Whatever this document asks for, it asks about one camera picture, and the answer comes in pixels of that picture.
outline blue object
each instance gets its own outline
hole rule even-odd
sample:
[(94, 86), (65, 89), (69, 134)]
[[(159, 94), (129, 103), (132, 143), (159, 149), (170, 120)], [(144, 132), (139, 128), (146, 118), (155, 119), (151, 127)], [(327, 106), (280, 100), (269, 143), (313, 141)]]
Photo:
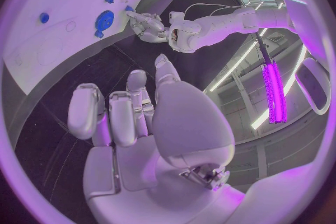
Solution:
[(130, 7), (130, 6), (126, 6), (125, 10), (126, 10), (126, 11), (133, 11), (133, 12), (134, 12), (133, 7)]
[(97, 36), (98, 38), (102, 38), (104, 36), (104, 34), (102, 33), (102, 31), (97, 30), (95, 32), (95, 36)]
[(114, 3), (114, 0), (105, 0), (105, 1), (107, 1), (108, 4)]
[(41, 13), (40, 15), (40, 21), (45, 24), (47, 21), (49, 21), (49, 15), (47, 13)]
[(114, 13), (110, 10), (106, 10), (101, 13), (96, 19), (96, 29), (99, 31), (104, 31), (109, 28), (114, 20)]

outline dark floor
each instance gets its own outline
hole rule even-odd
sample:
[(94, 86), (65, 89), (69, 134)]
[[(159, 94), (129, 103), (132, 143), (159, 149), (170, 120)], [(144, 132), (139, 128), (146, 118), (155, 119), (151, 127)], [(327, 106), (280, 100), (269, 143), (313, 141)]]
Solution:
[[(174, 0), (161, 16), (164, 24), (169, 25), (170, 11), (184, 11), (193, 3), (202, 2), (237, 5), (235, 0)], [(194, 20), (207, 16), (217, 8), (195, 6), (186, 18)], [(218, 14), (232, 11), (223, 10)], [(84, 164), (92, 142), (76, 139), (67, 129), (67, 111), (73, 90), (80, 83), (92, 82), (107, 98), (113, 91), (125, 90), (130, 71), (143, 69), (147, 72), (148, 92), (154, 100), (154, 60), (160, 53), (174, 63), (182, 80), (203, 90), (245, 38), (242, 34), (232, 34), (214, 46), (183, 54), (174, 52), (166, 43), (144, 43), (131, 36), (84, 60), (42, 97), (26, 121), (15, 150), (22, 167), (43, 196), (63, 214), (75, 223), (96, 223), (82, 189)]]

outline blue gear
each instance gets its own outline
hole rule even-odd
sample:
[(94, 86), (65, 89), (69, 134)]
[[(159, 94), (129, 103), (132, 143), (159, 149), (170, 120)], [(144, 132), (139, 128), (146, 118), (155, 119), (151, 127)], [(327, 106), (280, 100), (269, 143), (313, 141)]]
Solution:
[(110, 10), (104, 11), (96, 19), (96, 29), (98, 31), (104, 31), (109, 28), (114, 20), (114, 13)]

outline robotic hand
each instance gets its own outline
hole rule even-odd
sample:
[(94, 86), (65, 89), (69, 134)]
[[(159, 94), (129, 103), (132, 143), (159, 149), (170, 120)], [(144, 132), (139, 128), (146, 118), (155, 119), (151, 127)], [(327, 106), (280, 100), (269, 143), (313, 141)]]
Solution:
[(146, 42), (168, 42), (176, 51), (193, 53), (225, 39), (233, 32), (248, 34), (259, 28), (285, 28), (295, 32), (286, 9), (266, 8), (255, 10), (244, 7), (232, 14), (207, 16), (194, 21), (184, 19), (183, 12), (170, 12), (170, 28), (164, 27), (158, 15), (137, 14), (127, 11), (130, 25), (139, 38)]

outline robotic arm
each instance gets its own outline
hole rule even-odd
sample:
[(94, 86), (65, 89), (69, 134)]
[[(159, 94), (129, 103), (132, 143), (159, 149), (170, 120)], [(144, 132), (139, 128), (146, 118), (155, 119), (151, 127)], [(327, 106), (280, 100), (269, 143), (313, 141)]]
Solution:
[(244, 7), (232, 14), (207, 16), (194, 21), (184, 19), (183, 12), (170, 12), (170, 28), (164, 27), (158, 15), (137, 14), (127, 11), (130, 25), (139, 38), (146, 42), (168, 42), (178, 52), (193, 53), (203, 46), (211, 46), (233, 32), (248, 34), (259, 28), (285, 28), (295, 32), (285, 9), (255, 10)]

